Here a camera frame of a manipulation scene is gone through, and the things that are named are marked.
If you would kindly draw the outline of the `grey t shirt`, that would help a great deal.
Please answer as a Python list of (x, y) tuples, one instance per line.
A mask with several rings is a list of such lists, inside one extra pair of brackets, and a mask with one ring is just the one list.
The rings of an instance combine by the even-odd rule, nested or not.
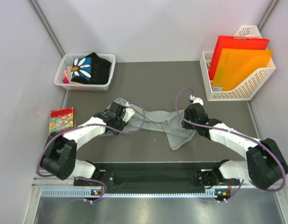
[(146, 111), (139, 103), (131, 104), (135, 114), (129, 120), (124, 132), (135, 132), (140, 129), (166, 133), (169, 146), (178, 150), (182, 145), (192, 140), (195, 130), (182, 127), (182, 120), (177, 112)]

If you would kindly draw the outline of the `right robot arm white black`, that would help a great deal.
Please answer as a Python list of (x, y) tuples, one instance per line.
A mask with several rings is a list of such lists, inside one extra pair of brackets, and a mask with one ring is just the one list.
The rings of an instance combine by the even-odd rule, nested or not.
[(244, 161), (220, 162), (212, 173), (216, 184), (241, 179), (267, 190), (288, 174), (288, 165), (273, 139), (255, 139), (231, 129), (218, 119), (210, 119), (200, 103), (190, 104), (185, 109), (182, 127), (196, 130), (199, 135), (230, 148), (244, 158)]

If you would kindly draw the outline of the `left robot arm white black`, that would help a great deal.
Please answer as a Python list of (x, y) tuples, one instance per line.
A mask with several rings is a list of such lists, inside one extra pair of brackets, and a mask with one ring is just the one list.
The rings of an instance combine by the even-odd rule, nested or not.
[(104, 112), (94, 114), (88, 121), (76, 128), (61, 133), (52, 133), (45, 144), (43, 155), (37, 165), (60, 180), (82, 177), (90, 185), (100, 181), (100, 173), (87, 161), (76, 158), (77, 150), (93, 138), (112, 132), (118, 135), (135, 114), (129, 103), (120, 105), (112, 102)]

